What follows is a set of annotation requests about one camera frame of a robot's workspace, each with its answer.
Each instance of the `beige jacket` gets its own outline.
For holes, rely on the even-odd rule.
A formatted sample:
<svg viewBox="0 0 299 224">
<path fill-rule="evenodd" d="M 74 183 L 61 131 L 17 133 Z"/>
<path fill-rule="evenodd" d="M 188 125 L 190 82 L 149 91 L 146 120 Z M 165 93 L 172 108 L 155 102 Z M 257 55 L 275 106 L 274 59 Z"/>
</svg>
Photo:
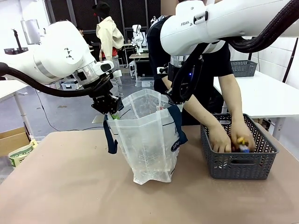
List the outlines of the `beige jacket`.
<svg viewBox="0 0 299 224">
<path fill-rule="evenodd" d="M 101 49 L 106 59 L 112 61 L 112 48 L 121 49 L 124 38 L 111 16 L 97 25 L 97 37 L 101 40 Z"/>
</svg>

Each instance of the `gray pants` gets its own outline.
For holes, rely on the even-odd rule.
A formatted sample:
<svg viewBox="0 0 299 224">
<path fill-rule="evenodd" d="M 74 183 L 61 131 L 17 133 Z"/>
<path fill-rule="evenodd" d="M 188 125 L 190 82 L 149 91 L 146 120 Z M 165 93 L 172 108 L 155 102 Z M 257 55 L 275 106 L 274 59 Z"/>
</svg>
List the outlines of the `gray pants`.
<svg viewBox="0 0 299 224">
<path fill-rule="evenodd" d="M 114 56 L 112 58 L 112 62 L 114 64 L 114 69 L 120 70 L 120 63 L 118 61 L 118 56 Z M 116 96 L 123 98 L 123 92 L 122 92 L 122 83 L 121 83 L 121 77 L 113 78 L 110 80 L 113 88 L 110 90 L 110 92 Z"/>
</svg>

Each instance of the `black basket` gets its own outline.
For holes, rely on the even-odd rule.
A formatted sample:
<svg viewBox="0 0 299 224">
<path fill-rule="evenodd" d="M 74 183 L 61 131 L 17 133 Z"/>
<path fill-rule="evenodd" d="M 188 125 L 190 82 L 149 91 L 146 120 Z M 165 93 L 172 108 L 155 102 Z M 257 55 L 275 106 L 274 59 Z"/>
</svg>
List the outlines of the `black basket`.
<svg viewBox="0 0 299 224">
<path fill-rule="evenodd" d="M 230 114 L 214 115 L 230 136 Z M 267 137 L 258 129 L 248 115 L 244 120 L 253 134 L 256 142 L 254 153 L 216 153 L 212 150 L 207 127 L 201 125 L 201 139 L 209 166 L 211 177 L 215 179 L 230 180 L 265 180 L 268 177 L 278 150 L 271 144 Z"/>
<path fill-rule="evenodd" d="M 257 63 L 250 60 L 231 61 L 235 77 L 252 77 L 256 72 Z"/>
</svg>

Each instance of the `tabletop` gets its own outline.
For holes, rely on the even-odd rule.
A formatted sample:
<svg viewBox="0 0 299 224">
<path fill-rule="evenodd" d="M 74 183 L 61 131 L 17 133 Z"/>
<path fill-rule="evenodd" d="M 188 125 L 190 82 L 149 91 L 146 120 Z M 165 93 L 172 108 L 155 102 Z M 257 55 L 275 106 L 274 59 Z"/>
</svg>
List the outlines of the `tabletop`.
<svg viewBox="0 0 299 224">
<path fill-rule="evenodd" d="M 184 127 L 171 183 L 133 183 L 103 130 L 48 135 L 0 185 L 4 224 L 293 224 L 299 222 L 299 162 L 280 153 L 266 181 L 214 180 L 199 126 Z"/>
<path fill-rule="evenodd" d="M 130 56 L 130 59 L 138 59 L 138 58 L 149 58 L 149 54 L 148 53 L 141 53 L 141 55 L 132 54 Z"/>
<path fill-rule="evenodd" d="M 299 90 L 256 71 L 254 77 L 236 78 L 242 95 L 243 113 L 251 118 L 299 116 Z M 214 87 L 221 93 L 219 80 Z"/>
<path fill-rule="evenodd" d="M 24 83 L 21 83 L 17 80 L 2 80 L 0 81 L 0 100 L 10 96 L 14 92 L 17 92 L 23 88 L 25 88 L 27 85 Z"/>
</svg>

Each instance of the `red object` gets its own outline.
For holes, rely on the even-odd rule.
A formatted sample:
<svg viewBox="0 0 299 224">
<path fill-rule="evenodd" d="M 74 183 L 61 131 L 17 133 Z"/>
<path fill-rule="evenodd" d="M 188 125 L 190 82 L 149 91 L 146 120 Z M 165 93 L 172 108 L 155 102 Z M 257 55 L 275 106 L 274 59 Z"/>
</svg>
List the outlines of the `red object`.
<svg viewBox="0 0 299 224">
<path fill-rule="evenodd" d="M 112 57 L 114 57 L 114 56 L 117 56 L 117 50 L 116 50 L 116 48 L 112 48 Z"/>
</svg>

